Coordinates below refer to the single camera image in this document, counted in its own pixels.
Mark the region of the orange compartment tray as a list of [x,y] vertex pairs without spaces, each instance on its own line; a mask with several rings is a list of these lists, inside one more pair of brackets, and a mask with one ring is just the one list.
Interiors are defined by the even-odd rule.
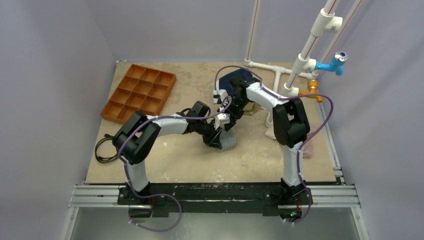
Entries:
[[121,125],[135,112],[160,115],[176,81],[174,73],[132,64],[100,115]]

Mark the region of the grey striped underwear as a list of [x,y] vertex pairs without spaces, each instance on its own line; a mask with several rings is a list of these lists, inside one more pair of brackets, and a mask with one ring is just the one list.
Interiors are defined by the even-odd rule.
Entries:
[[220,147],[218,148],[219,152],[223,152],[234,148],[237,145],[236,136],[232,129],[226,131],[223,130],[219,136]]

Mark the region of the navy blue underwear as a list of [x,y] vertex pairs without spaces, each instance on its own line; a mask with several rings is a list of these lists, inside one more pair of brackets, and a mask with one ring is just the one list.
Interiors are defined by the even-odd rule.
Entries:
[[228,95],[234,97],[236,93],[230,85],[230,80],[237,76],[242,77],[244,80],[249,80],[253,78],[254,75],[251,71],[246,69],[234,70],[219,78],[218,90],[225,90]]

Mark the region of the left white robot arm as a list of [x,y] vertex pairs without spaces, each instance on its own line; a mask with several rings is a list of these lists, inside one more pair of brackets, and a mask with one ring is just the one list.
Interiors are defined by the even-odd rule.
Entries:
[[127,177],[129,197],[138,205],[149,199],[149,180],[145,160],[158,137],[197,133],[203,143],[211,148],[222,149],[220,136],[222,129],[208,122],[211,109],[201,101],[191,108],[170,116],[147,116],[137,111],[119,129],[112,139],[117,156],[123,161]]

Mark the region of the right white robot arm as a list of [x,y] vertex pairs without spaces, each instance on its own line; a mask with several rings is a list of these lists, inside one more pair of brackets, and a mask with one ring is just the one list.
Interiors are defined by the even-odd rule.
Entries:
[[302,100],[279,95],[255,77],[245,79],[239,75],[234,76],[229,85],[234,94],[231,95],[231,104],[225,110],[229,123],[224,125],[224,129],[228,131],[236,124],[244,115],[248,103],[257,103],[271,113],[274,136],[283,148],[283,188],[280,196],[284,202],[294,203],[305,189],[301,145],[306,142],[310,132]]

